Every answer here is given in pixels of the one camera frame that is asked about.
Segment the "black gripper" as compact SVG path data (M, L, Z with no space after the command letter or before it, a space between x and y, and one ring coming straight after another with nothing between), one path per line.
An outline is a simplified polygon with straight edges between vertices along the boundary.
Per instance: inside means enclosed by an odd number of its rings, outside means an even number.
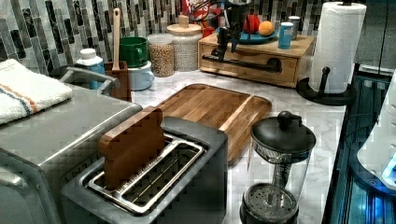
M219 28L217 55L222 62L228 44L231 44L231 53L236 50L244 26L249 0L220 0L220 2L224 4L225 25Z

